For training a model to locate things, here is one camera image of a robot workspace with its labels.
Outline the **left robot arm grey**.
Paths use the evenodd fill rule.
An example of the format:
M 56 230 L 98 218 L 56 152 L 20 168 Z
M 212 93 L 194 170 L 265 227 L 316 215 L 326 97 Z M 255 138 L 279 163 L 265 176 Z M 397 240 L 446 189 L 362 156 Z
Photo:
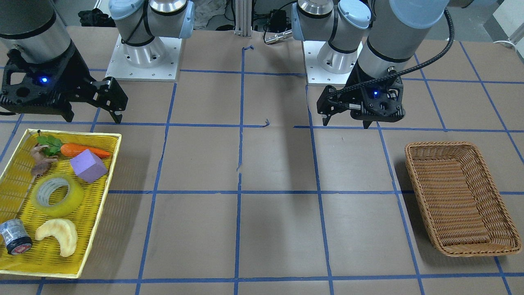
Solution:
M 396 123 L 405 117 L 403 75 L 442 58 L 451 48 L 454 26 L 447 0 L 298 0 L 292 6 L 292 33 L 299 41 L 323 43 L 316 58 L 332 74 L 346 74 L 343 88 L 327 85 L 316 102 L 322 124 L 350 112 L 363 127 Z M 406 68 L 430 29 L 442 18 L 449 41 L 429 60 Z

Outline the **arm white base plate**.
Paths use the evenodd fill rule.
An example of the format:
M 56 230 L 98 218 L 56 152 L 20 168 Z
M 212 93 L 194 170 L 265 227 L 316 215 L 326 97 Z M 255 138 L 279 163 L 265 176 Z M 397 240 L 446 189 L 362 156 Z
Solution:
M 177 82 L 182 45 L 183 39 L 156 37 L 133 47 L 118 36 L 105 76 L 118 81 Z
M 355 52 L 341 53 L 332 49 L 324 41 L 304 41 L 307 84 L 309 86 L 344 86 L 362 48 L 361 42 Z

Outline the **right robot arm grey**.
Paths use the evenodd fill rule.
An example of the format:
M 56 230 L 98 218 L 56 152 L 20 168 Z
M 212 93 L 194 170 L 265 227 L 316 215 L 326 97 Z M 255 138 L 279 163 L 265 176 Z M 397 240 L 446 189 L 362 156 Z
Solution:
M 134 68 L 167 58 L 161 38 L 188 39 L 195 7 L 190 0 L 111 0 L 117 45 Z M 2 0 L 1 42 L 7 57 L 1 85 L 3 116 L 60 115 L 70 123 L 72 102 L 106 110 L 122 121 L 128 97 L 114 77 L 94 79 L 50 0 Z

